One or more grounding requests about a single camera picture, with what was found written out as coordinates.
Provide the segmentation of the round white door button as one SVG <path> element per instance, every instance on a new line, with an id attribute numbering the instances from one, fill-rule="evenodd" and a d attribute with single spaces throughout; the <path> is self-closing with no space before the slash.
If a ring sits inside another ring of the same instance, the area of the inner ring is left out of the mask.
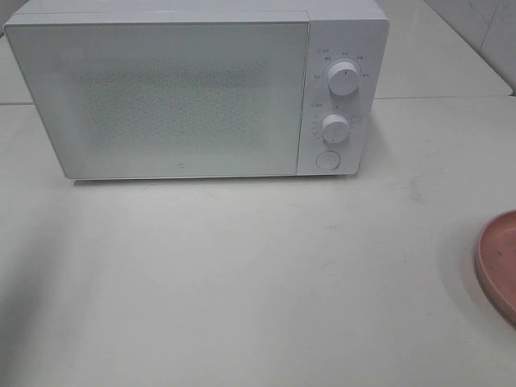
<path id="1" fill-rule="evenodd" d="M 325 151 L 316 158 L 316 164 L 323 170 L 335 170 L 340 164 L 340 155 L 337 152 Z"/>

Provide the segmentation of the white timer knob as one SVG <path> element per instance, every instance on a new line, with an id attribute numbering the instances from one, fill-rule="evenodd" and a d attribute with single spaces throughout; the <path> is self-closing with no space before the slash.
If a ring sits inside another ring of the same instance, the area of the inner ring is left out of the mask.
<path id="1" fill-rule="evenodd" d="M 339 144 L 350 134 L 350 123 L 341 114 L 329 114 L 322 121 L 322 138 L 329 144 Z"/>

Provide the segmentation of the white microwave door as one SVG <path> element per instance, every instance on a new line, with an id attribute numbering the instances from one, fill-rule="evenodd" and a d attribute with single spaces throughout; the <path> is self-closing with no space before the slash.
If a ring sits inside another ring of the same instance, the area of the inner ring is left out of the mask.
<path id="1" fill-rule="evenodd" d="M 66 177 L 293 175 L 306 23 L 9 26 Z"/>

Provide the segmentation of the pink round plate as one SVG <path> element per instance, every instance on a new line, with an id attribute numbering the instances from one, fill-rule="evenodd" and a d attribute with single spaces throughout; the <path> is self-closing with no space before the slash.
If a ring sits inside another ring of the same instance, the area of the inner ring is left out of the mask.
<path id="1" fill-rule="evenodd" d="M 515 327 L 515 210 L 484 225 L 476 244 L 475 271 L 485 296 Z"/>

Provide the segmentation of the upper white power knob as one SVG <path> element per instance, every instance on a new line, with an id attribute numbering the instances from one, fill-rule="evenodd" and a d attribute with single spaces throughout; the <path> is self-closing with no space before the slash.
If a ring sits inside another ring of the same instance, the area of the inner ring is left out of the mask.
<path id="1" fill-rule="evenodd" d="M 337 96 L 352 94 L 359 87 L 359 69 L 349 60 L 337 61 L 327 70 L 327 83 L 330 91 Z"/>

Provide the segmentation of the white microwave oven body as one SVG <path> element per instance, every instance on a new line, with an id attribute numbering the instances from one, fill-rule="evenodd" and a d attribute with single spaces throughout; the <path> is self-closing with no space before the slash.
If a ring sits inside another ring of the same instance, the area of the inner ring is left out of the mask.
<path id="1" fill-rule="evenodd" d="M 374 1 L 30 1 L 7 20 L 4 33 L 7 38 L 9 26 L 215 23 L 308 26 L 297 171 L 240 177 L 356 173 L 389 33 L 389 20 Z M 343 97 L 327 83 L 327 70 L 340 60 L 353 62 L 360 72 L 358 89 Z M 329 114 L 344 115 L 350 123 L 342 143 L 323 140 L 322 121 Z M 337 169 L 317 166 L 317 156 L 325 151 L 339 153 Z"/>

